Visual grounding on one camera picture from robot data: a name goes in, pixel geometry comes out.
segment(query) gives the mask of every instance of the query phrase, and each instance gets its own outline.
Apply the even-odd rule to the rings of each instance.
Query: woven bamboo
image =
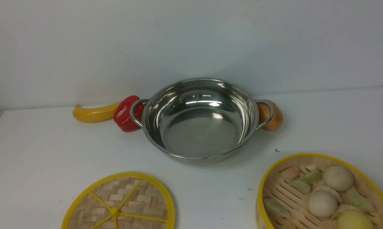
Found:
[[[344,165],[354,175],[354,187],[364,197],[368,198],[376,213],[366,215],[372,221],[375,229],[383,229],[383,195],[375,185],[356,168],[338,159],[316,154],[303,154],[289,157],[277,162],[265,174],[264,180],[259,188],[258,200],[256,203],[256,219],[260,229],[336,229],[337,220],[329,218],[318,218],[307,210],[308,195],[301,193],[290,186],[280,176],[280,172],[292,166],[300,168],[300,175],[306,174],[315,168],[325,171],[331,165]],[[344,193],[339,193],[345,202]],[[264,209],[262,199],[272,198],[284,205],[290,212],[291,217],[284,219]]]
[[[68,229],[171,229],[172,200],[169,217],[164,194],[151,181],[139,177],[123,176],[93,184],[73,203],[63,225]]]

